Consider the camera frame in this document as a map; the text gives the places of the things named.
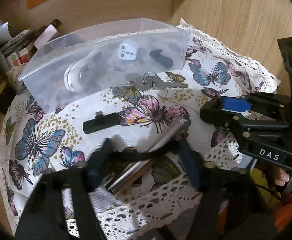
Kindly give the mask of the person right hand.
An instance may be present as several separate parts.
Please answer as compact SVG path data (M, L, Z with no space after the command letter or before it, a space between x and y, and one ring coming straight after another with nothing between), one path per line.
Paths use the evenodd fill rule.
M273 168L273 179L275 189L279 193L292 193L292 172L288 172L283 168L275 166Z

